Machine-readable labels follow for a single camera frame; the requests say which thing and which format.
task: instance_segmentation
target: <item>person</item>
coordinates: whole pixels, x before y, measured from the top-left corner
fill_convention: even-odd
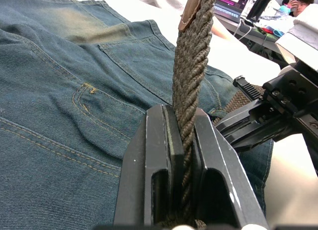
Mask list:
[[[170,9],[178,12],[180,15],[183,13],[187,0],[140,0],[147,4],[162,8],[162,9]],[[221,22],[214,16],[213,17],[213,27],[212,33],[237,44],[242,45],[242,43],[231,34],[222,24]]]
[[[291,9],[295,9],[290,13],[291,16],[297,17],[300,13],[302,13],[307,6],[313,4],[315,0],[289,0],[287,6]]]

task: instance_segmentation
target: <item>blue denim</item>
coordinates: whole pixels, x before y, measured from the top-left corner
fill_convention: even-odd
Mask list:
[[[0,0],[0,228],[111,224],[129,141],[172,103],[173,58],[154,21],[104,1]],[[199,106],[221,112],[236,91],[208,67]],[[259,152],[264,183],[271,148]]]

